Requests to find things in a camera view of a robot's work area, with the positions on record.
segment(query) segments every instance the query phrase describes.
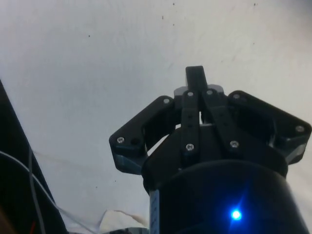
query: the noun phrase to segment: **black object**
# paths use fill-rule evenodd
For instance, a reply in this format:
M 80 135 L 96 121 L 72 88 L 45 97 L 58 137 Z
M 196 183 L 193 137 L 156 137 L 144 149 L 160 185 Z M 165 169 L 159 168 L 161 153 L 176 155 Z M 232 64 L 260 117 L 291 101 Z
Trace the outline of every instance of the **black object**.
M 174 99 L 157 98 L 109 139 L 116 168 L 143 176 L 151 233 L 307 234 L 285 178 L 311 126 L 242 91 L 226 96 L 202 66 L 186 76 Z
M 29 143 L 0 81 L 0 150 L 28 166 Z M 52 197 L 40 167 L 33 156 L 33 174 Z M 47 234 L 67 234 L 59 211 L 35 183 L 38 202 Z M 16 162 L 0 156 L 0 207 L 18 234 L 40 234 L 38 217 L 32 199 L 28 172 Z

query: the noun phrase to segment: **white cable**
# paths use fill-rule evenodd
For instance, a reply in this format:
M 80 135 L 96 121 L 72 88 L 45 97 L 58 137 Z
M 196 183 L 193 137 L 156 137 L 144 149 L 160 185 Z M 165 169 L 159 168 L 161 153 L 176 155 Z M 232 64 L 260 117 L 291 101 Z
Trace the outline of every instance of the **white cable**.
M 26 171 L 29 172 L 29 169 L 21 162 L 19 161 L 18 159 L 10 156 L 9 154 L 3 152 L 3 151 L 0 151 L 0 154 L 3 155 L 3 156 L 6 156 L 10 159 L 12 159 L 13 161 L 17 162 L 20 166 L 22 166 Z M 49 201 L 51 202 L 51 204 L 60 212 L 62 213 L 63 215 L 65 215 L 66 217 L 70 218 L 72 221 L 74 221 L 75 223 L 79 224 L 80 226 L 82 226 L 85 230 L 91 232 L 92 234 L 98 234 L 94 231 L 92 231 L 90 228 L 88 228 L 87 226 L 85 226 L 84 224 L 82 224 L 81 222 L 79 222 L 71 213 L 69 213 L 68 211 L 66 210 L 63 210 L 61 207 L 57 206 L 57 204 L 53 201 L 53 199 L 50 197 L 50 195 L 48 194 L 48 192 L 45 190 L 44 186 L 40 183 L 40 181 L 37 179 L 37 177 L 33 175 L 33 178 L 34 180 L 37 182 L 37 184 L 41 187 L 42 191 L 45 193 L 45 195 L 47 196 L 47 198 L 49 199 Z

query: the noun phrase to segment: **cylindrical housing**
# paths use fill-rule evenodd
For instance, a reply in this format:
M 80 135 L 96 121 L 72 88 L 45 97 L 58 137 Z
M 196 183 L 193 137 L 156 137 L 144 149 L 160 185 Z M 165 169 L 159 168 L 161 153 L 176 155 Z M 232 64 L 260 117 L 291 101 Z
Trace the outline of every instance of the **cylindrical housing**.
M 308 234 L 285 179 L 238 160 L 200 163 L 151 191 L 151 234 Z

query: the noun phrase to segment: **white wall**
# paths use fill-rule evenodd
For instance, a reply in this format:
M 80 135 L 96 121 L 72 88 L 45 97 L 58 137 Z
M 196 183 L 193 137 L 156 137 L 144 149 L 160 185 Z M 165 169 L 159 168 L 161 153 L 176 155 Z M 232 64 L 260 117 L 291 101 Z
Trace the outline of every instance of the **white wall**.
M 148 217 L 108 137 L 190 65 L 312 123 L 311 24 L 310 0 L 2 0 L 0 76 L 59 206 Z M 311 152 L 288 179 L 312 230 Z

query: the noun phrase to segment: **wire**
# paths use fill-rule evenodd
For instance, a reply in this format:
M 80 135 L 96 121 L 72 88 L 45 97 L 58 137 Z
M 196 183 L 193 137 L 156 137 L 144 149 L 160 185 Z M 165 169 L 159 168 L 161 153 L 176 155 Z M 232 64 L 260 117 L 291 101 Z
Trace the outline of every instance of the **wire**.
M 29 168 L 29 182 L 30 182 L 30 190 L 31 194 L 33 196 L 37 216 L 38 216 L 38 221 L 39 221 L 39 226 L 42 234 L 46 234 L 45 232 L 45 227 L 44 227 L 44 222 L 41 214 L 41 209 L 38 203 L 37 199 L 37 194 L 35 190 L 35 185 L 34 185 L 34 179 L 33 179 L 33 151 L 31 150 L 31 147 L 29 146 L 29 154 L 28 154 L 28 168 Z
M 24 168 L 26 171 L 30 171 L 21 161 L 19 161 L 18 159 L 14 158 L 13 156 L 0 151 L 0 154 L 3 156 L 6 156 L 8 158 L 10 158 L 11 160 L 17 162 L 22 168 Z M 40 181 L 38 180 L 38 178 L 34 175 L 31 174 L 32 178 L 35 180 L 35 182 L 39 185 L 39 187 L 41 188 L 41 190 L 45 193 L 45 195 L 47 196 L 47 198 L 49 199 L 49 201 L 51 202 L 51 204 L 63 215 L 65 215 L 66 217 L 70 218 L 72 221 L 74 221 L 76 224 L 79 224 L 81 227 L 83 227 L 85 230 L 89 231 L 92 234 L 98 234 L 94 231 L 92 231 L 90 228 L 88 228 L 87 226 L 85 226 L 84 224 L 82 224 L 81 222 L 79 222 L 74 215 L 72 215 L 71 213 L 69 213 L 66 210 L 63 210 L 61 207 L 57 206 L 57 204 L 53 201 L 53 199 L 50 197 L 50 195 L 48 194 L 48 192 L 46 191 L 46 189 L 44 188 L 44 186 L 40 183 Z

